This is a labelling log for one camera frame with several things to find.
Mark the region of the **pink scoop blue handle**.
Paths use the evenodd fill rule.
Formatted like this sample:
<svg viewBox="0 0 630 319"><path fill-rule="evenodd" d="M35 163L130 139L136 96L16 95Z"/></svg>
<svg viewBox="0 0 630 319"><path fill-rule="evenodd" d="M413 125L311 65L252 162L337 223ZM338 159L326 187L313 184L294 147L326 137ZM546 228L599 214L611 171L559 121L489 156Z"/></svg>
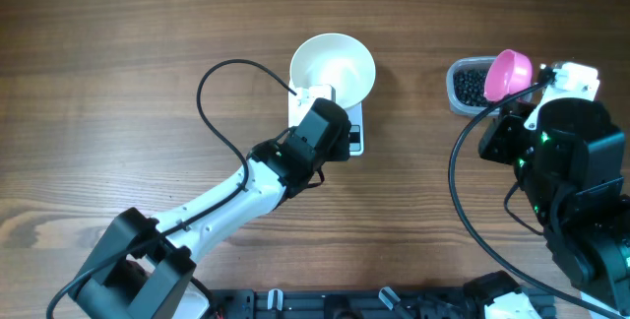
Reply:
<svg viewBox="0 0 630 319"><path fill-rule="evenodd" d="M499 101L527 89L532 83L533 65L528 56L505 49L492 62L484 82L483 96Z"/></svg>

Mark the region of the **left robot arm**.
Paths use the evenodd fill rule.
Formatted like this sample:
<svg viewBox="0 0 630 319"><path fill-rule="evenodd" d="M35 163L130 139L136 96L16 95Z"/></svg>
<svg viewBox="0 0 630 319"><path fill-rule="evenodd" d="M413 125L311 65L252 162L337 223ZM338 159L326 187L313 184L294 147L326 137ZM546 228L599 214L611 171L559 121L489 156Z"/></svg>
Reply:
<svg viewBox="0 0 630 319"><path fill-rule="evenodd" d="M221 184L150 218L135 208L106 229L67 293L91 318L199 318L191 303L198 263L246 223L314 187L327 161L349 158L346 111L317 98L301 122L256 145Z"/></svg>

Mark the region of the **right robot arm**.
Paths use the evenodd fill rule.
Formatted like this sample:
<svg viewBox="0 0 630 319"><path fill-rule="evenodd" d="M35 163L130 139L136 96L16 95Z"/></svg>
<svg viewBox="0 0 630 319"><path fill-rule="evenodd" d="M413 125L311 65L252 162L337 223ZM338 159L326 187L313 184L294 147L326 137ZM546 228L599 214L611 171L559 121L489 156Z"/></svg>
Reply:
<svg viewBox="0 0 630 319"><path fill-rule="evenodd" d="M560 98L502 107L482 159L510 164L555 265L580 292L629 313L629 198L625 135L598 101Z"/></svg>

